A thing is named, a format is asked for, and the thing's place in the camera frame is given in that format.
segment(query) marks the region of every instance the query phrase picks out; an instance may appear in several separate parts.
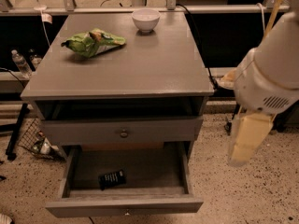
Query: cabinet top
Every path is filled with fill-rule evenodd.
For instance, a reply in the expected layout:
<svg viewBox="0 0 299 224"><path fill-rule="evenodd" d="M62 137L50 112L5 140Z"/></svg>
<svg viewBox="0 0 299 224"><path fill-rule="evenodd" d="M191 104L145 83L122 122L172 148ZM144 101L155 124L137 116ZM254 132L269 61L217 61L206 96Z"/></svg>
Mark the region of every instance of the cabinet top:
<svg viewBox="0 0 299 224"><path fill-rule="evenodd" d="M126 44L90 59L61 43L100 28ZM207 96L213 93L183 12L162 12L144 35L131 13L69 15L21 98L57 100L102 97Z"/></svg>

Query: wire basket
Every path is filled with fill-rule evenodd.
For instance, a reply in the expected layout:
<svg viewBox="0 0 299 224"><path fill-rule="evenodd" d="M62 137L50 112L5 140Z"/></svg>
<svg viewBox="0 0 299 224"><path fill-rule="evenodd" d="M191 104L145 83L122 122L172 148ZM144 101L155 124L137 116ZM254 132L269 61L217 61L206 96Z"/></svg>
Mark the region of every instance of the wire basket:
<svg viewBox="0 0 299 224"><path fill-rule="evenodd" d="M63 158L59 155L59 152L52 147L50 147L49 154L35 153L33 151L33 146L36 142L43 143L45 141L45 136L41 135L42 132L39 127L40 120L37 118L33 119L23 136L19 139L18 146L23 147L39 159L62 160Z"/></svg>

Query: gray cabinet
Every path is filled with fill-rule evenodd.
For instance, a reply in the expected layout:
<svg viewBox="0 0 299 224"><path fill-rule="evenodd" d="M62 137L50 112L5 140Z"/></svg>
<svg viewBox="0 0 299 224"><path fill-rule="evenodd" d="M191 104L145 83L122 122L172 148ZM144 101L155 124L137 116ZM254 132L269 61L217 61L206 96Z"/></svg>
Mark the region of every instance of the gray cabinet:
<svg viewBox="0 0 299 224"><path fill-rule="evenodd" d="M70 15L21 95L66 159L58 198L46 203L56 217L192 213L202 204L188 159L213 93L206 70L183 13L162 13L149 35L130 16ZM93 27L127 44L91 59L60 47ZM100 190L99 175L118 170L126 183Z"/></svg>

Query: plastic bottle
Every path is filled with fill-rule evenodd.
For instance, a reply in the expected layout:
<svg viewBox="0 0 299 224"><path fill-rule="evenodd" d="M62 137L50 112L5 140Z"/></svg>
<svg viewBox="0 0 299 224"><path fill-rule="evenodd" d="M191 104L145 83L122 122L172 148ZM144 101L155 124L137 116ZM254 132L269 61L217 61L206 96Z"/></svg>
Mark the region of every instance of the plastic bottle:
<svg viewBox="0 0 299 224"><path fill-rule="evenodd" d="M32 75L32 70L29 64L26 62L26 59L18 53L17 50L12 50L12 61L17 65L18 69L20 70L21 74L25 78L30 78Z"/></svg>
<svg viewBox="0 0 299 224"><path fill-rule="evenodd" d="M30 62L35 67L35 70L38 68L39 64L41 63L42 57L36 53L34 49L29 49L30 54Z"/></svg>

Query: terrazzo floor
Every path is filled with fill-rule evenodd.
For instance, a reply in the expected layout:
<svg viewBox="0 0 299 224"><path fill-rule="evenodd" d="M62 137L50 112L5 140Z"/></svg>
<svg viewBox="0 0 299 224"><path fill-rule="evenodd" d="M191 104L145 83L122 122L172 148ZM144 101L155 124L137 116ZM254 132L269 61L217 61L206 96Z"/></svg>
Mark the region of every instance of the terrazzo floor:
<svg viewBox="0 0 299 224"><path fill-rule="evenodd" d="M10 123L18 106L0 105L0 122ZM211 104L189 162L194 193L204 200L196 214L135 217L93 217L100 223L155 224L297 224L299 223L299 129L271 132L257 154L241 168L227 165L230 137L223 126L233 105ZM32 121L22 125L23 133ZM0 135L0 213L16 224L89 224L87 218L56 218L45 202L57 197L64 161L41 160L16 146L17 159L8 161L5 151L11 133Z"/></svg>

